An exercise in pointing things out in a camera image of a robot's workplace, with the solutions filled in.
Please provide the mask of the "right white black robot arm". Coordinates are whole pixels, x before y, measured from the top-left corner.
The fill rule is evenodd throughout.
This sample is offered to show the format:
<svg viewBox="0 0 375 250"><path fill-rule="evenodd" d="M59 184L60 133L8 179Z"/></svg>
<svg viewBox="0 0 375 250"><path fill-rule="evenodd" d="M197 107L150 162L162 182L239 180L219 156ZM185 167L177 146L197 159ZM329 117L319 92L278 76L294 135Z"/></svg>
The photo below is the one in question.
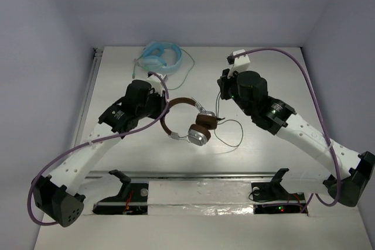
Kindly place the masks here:
<svg viewBox="0 0 375 250"><path fill-rule="evenodd" d="M275 198L307 192L329 195L347 207L357 205L372 176L372 153L358 153L334 140L327 142L290 105L269 96L267 81L255 71L225 69L217 83L223 100L233 100L259 128L293 144L326 169L309 176L279 169L269 187Z"/></svg>

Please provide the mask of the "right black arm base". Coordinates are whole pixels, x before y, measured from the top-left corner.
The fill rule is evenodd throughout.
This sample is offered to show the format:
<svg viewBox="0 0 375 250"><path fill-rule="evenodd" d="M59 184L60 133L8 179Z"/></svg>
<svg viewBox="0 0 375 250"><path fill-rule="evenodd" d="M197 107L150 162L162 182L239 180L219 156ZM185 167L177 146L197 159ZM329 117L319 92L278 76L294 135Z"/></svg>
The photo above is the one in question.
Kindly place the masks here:
<svg viewBox="0 0 375 250"><path fill-rule="evenodd" d="M270 181L251 184L248 199L255 204L255 215L308 213L304 194L288 193L281 186L282 178L288 171L288 168L279 169Z"/></svg>

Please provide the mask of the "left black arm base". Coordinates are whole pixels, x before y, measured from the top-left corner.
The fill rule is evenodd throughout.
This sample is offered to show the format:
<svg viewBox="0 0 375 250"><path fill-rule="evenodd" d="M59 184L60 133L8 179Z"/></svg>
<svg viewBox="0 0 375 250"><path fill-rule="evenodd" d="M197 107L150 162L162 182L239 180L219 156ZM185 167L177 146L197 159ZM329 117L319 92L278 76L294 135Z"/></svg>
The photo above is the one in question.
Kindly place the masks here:
<svg viewBox="0 0 375 250"><path fill-rule="evenodd" d="M149 183L135 182L118 170L109 171L115 184L120 184L112 196L103 196L93 205L96 215L147 215Z"/></svg>

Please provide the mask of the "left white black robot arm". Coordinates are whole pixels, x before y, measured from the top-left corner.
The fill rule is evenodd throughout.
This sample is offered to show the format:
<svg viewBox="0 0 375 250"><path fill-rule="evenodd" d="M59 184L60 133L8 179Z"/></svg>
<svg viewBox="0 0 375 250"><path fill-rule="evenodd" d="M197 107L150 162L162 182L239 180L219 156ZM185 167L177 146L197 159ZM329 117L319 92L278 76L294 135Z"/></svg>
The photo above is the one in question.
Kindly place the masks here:
<svg viewBox="0 0 375 250"><path fill-rule="evenodd" d="M126 136L156 124L168 105L163 75L150 73L145 80L133 80L125 95L100 115L85 142L57 156L32 180L26 203L32 222L72 225L84 211L84 180L92 168Z"/></svg>

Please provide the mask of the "light blue headphones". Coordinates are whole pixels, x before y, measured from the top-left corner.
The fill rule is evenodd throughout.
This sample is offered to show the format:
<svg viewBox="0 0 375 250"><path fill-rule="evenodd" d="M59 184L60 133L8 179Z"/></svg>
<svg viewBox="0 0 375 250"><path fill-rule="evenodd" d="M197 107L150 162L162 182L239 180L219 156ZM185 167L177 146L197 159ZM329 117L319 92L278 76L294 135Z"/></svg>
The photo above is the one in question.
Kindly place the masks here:
<svg viewBox="0 0 375 250"><path fill-rule="evenodd" d="M146 71L153 71L159 74L173 74L182 65L182 49L170 42L148 43L137 64Z"/></svg>

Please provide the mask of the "aluminium left side rail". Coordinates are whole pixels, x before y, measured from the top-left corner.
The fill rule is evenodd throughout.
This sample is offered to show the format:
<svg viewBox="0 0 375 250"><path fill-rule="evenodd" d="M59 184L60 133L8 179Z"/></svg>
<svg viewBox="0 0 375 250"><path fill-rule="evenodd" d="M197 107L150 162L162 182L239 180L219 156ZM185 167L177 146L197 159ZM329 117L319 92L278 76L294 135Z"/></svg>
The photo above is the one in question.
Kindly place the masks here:
<svg viewBox="0 0 375 250"><path fill-rule="evenodd" d="M90 74L88 76L88 82L84 90L83 100L81 103L77 124L74 129L73 138L71 140L71 147L74 147L80 143L81 136L84 131L84 126L87 119L88 109L90 106L95 82L97 79L97 74L100 68L101 59L103 56L103 49L94 48L93 61L91 64Z"/></svg>

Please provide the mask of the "aluminium rail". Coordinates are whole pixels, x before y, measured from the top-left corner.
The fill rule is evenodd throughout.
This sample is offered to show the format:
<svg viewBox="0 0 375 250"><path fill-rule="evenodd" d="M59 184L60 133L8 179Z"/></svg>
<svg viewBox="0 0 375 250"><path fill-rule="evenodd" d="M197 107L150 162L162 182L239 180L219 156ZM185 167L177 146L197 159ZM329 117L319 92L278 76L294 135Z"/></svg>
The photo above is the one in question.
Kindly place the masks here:
<svg viewBox="0 0 375 250"><path fill-rule="evenodd" d="M81 103L77 124L74 129L73 138L71 140L71 147L74 147L80 143L81 136L84 131L84 126L87 119L88 109L90 106L95 82L97 79L97 74L100 68L101 59L103 56L103 49L94 48L93 61L91 64L90 74L88 76L88 82L84 90L83 100Z"/></svg>
<svg viewBox="0 0 375 250"><path fill-rule="evenodd" d="M265 180L272 179L279 172L129 172L122 171L132 182L176 181L176 180Z"/></svg>

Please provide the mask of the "aluminium front rail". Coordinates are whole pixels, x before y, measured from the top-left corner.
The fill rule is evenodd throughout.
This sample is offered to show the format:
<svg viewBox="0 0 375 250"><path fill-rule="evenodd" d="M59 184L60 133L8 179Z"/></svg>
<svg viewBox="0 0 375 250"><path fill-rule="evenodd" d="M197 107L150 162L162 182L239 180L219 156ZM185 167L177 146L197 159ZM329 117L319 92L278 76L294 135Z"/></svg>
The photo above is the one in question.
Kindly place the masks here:
<svg viewBox="0 0 375 250"><path fill-rule="evenodd" d="M129 172L122 171L132 182L176 181L176 180L265 180L272 179L279 172Z"/></svg>

